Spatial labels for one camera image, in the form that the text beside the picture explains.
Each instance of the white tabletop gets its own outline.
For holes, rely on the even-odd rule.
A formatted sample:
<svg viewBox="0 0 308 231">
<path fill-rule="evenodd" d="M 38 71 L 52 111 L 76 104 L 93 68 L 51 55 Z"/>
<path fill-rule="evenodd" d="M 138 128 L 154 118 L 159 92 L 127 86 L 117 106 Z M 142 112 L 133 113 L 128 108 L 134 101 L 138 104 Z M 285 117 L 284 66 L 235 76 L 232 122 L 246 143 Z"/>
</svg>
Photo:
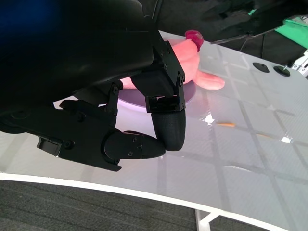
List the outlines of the white tabletop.
<svg viewBox="0 0 308 231">
<path fill-rule="evenodd" d="M 252 62 L 266 64 L 270 73 Z M 270 230 L 306 231 L 308 81 L 293 70 L 283 77 L 274 66 L 204 44 L 200 69 L 224 78 L 226 85 L 218 91 L 197 87 L 187 103 L 181 151 L 122 160 L 123 168 L 112 172 L 45 153 L 36 148 L 36 136 L 0 133 L 0 179 L 135 195 L 237 216 Z M 116 127 L 154 136 L 151 116 L 124 105 Z"/>
</svg>

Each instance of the robotic hand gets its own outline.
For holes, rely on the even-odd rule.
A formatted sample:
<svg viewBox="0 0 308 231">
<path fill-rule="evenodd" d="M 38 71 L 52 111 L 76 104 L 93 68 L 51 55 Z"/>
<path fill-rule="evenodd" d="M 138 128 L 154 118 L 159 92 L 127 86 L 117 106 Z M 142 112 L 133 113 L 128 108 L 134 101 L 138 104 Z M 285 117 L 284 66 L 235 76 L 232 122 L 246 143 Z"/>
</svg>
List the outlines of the robotic hand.
<svg viewBox="0 0 308 231">
<path fill-rule="evenodd" d="M 182 148 L 185 75 L 139 2 L 2 0 L 0 12 L 1 131 L 28 132 L 54 156 L 112 171 L 120 159 Z M 116 129 L 127 76 L 145 96 L 157 139 Z M 54 108 L 71 95 L 79 100 Z"/>
</svg>

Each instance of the green object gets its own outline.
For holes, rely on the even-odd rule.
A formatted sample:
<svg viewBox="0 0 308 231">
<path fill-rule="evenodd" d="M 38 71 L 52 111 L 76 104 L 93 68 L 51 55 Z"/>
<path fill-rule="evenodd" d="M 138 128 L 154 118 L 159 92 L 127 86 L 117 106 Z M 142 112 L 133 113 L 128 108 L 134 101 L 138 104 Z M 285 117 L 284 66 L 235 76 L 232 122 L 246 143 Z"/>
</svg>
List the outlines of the green object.
<svg viewBox="0 0 308 231">
<path fill-rule="evenodd" d="M 283 26 L 277 28 L 276 31 L 308 49 L 308 25 L 300 21 L 300 18 L 296 18 L 294 21 L 284 20 Z"/>
</svg>

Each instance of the white table leg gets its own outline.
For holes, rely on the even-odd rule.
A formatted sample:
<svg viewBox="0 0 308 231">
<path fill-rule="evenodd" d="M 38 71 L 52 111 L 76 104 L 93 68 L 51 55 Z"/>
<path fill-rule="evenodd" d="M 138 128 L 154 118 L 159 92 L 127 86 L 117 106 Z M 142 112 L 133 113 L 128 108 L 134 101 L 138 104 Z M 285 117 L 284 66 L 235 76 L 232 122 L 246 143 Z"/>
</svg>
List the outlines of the white table leg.
<svg viewBox="0 0 308 231">
<path fill-rule="evenodd" d="M 218 217 L 218 213 L 208 213 L 196 209 L 196 223 L 198 231 L 211 231 L 210 221 Z"/>
</svg>

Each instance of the stuffed animal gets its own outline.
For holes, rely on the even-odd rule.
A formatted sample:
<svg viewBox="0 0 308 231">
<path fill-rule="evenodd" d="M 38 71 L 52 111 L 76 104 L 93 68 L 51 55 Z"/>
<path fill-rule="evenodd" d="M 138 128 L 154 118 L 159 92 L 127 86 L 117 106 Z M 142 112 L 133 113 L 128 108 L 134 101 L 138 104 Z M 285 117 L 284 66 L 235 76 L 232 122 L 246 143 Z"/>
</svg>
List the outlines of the stuffed animal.
<svg viewBox="0 0 308 231">
<path fill-rule="evenodd" d="M 224 87 L 225 81 L 215 75 L 202 72 L 198 69 L 200 63 L 199 51 L 203 45 L 204 39 L 200 32 L 189 30 L 185 33 L 185 41 L 173 41 L 172 49 L 177 56 L 185 73 L 185 83 L 194 81 L 198 86 L 208 90 L 219 90 Z M 125 89 L 135 89 L 131 79 L 121 80 Z"/>
</svg>

